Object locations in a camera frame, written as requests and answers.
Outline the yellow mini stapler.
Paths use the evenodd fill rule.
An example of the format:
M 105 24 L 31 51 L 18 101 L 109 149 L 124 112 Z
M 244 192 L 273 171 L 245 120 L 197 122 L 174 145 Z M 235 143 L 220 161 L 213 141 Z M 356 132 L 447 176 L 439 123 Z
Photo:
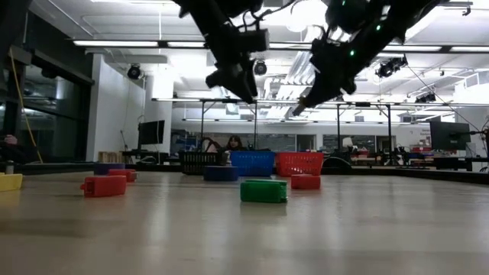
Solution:
M 19 190 L 21 188 L 22 181 L 22 174 L 0 173 L 0 192 Z

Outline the blue plastic basket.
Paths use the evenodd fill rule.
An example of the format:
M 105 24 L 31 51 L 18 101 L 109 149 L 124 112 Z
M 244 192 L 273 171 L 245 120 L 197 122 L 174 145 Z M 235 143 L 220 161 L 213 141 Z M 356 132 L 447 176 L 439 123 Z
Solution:
M 230 161 L 239 176 L 270 176 L 274 170 L 273 151 L 232 151 Z

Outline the red plastic basket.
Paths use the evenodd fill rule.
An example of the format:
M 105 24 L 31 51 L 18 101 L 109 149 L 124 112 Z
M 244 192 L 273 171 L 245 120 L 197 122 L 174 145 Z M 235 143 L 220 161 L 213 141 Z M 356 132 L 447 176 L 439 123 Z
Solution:
M 319 176 L 324 155 L 319 152 L 280 152 L 276 154 L 277 174 L 289 177 L 297 174 Z

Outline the silver ventilation duct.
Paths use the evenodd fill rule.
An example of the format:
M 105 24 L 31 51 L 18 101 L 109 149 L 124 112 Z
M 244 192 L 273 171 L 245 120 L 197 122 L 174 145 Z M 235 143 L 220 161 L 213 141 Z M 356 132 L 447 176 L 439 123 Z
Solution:
M 285 83 L 290 85 L 310 86 L 315 79 L 315 68 L 310 63 L 312 54 L 308 51 L 297 53 L 292 66 L 285 77 Z

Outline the red mini stapler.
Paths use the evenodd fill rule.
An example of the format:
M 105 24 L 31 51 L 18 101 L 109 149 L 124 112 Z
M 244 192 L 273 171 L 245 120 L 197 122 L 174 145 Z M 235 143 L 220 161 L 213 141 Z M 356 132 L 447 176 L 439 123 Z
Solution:
M 291 189 L 317 190 L 321 189 L 321 177 L 309 174 L 291 176 Z
M 138 178 L 138 174 L 137 174 L 136 170 L 132 170 L 132 169 L 110 169 L 108 171 L 108 175 L 109 176 L 124 176 L 128 183 L 134 183 Z
M 88 176 L 80 186 L 86 198 L 124 195 L 126 176 Z

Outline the ceiling light strip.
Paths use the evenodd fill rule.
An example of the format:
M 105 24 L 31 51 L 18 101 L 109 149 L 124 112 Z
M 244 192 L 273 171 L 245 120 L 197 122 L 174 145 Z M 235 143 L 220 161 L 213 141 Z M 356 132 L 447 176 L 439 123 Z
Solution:
M 168 40 L 74 40 L 80 47 L 115 47 L 115 48 L 203 48 L 202 41 L 168 41 Z
M 489 46 L 400 46 L 389 45 L 383 49 L 383 52 L 395 53 L 453 53 L 453 54 L 468 54 L 468 53 L 489 53 Z

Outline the black plastic basket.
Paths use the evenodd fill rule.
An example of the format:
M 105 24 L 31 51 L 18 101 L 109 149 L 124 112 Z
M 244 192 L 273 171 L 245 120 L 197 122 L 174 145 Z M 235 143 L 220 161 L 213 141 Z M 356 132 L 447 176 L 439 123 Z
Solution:
M 219 165 L 222 155 L 220 153 L 187 151 L 180 152 L 179 158 L 182 173 L 190 176 L 201 176 L 205 167 Z

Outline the black metal gantry frame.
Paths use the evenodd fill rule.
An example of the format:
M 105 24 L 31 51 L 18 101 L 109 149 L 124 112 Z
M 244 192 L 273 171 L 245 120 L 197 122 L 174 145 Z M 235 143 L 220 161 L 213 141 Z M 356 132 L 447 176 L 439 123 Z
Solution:
M 376 107 L 381 113 L 383 113 L 387 117 L 387 126 L 388 126 L 388 155 L 390 158 L 390 161 L 392 161 L 392 150 L 393 150 L 393 138 L 392 138 L 392 121 L 391 121 L 391 104 L 390 103 L 379 103 L 379 102 L 333 102 L 334 105 L 336 105 L 336 112 L 337 112 L 337 117 L 336 117 L 336 123 L 337 123 L 337 145 L 338 145 L 338 150 L 340 149 L 340 146 L 342 145 L 341 141 L 341 122 L 340 122 L 340 107 L 342 105 L 346 105 L 347 108 L 349 107 L 356 107 L 356 108 L 370 108 L 370 107 Z M 384 112 L 381 106 L 384 106 L 387 108 L 387 111 Z

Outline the blue block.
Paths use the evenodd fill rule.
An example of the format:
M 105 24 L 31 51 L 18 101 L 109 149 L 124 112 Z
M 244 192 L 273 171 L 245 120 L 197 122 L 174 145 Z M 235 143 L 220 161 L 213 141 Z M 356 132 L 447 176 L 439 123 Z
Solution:
M 93 167 L 93 173 L 96 176 L 105 176 L 109 174 L 110 170 L 124 170 L 124 163 L 95 163 Z

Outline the wooden crate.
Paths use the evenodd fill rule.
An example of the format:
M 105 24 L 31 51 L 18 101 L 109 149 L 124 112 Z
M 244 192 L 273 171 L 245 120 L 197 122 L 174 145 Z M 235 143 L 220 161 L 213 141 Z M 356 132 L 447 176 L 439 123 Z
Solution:
M 99 151 L 98 162 L 100 163 L 124 163 L 124 157 L 120 151 Z

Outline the black table frame rail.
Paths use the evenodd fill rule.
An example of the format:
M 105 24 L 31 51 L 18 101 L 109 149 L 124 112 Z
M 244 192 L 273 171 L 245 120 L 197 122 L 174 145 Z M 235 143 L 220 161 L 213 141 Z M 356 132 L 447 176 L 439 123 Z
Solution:
M 95 163 L 45 163 L 14 164 L 14 171 L 26 175 L 53 173 L 75 173 L 93 171 Z M 322 168 L 322 175 L 335 176 L 402 176 L 425 180 L 440 180 L 489 186 L 489 173 L 475 173 L 451 170 L 414 170 L 393 167 L 381 168 Z

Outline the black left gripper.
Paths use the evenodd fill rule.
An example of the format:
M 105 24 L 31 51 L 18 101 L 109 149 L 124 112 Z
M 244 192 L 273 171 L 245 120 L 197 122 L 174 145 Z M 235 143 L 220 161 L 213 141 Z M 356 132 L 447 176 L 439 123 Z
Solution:
M 254 61 L 245 61 L 231 66 L 221 66 L 206 77 L 209 88 L 222 86 L 244 102 L 254 102 L 257 86 L 253 74 Z

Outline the black monitor on arm mount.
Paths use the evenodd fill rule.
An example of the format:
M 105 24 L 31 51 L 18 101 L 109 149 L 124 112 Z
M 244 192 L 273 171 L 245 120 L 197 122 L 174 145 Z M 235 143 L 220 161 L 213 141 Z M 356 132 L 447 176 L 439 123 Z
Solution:
M 429 126 L 433 150 L 465 150 L 471 142 L 469 124 L 431 121 Z

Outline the green mini stapler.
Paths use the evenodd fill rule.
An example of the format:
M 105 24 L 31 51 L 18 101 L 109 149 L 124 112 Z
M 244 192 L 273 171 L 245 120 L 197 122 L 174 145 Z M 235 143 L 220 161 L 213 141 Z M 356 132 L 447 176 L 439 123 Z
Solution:
M 240 184 L 242 202 L 285 203 L 287 181 L 285 180 L 245 180 Z

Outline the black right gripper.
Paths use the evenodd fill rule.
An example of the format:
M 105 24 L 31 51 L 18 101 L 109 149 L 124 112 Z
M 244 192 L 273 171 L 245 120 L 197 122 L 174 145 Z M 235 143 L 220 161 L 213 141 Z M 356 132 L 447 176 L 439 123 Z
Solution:
M 300 96 L 292 115 L 300 115 L 306 108 L 343 95 L 342 89 L 352 94 L 356 91 L 355 77 L 365 66 L 366 37 L 355 37 L 345 43 L 334 44 L 327 38 L 316 38 L 311 46 L 310 63 L 315 68 L 313 87 Z

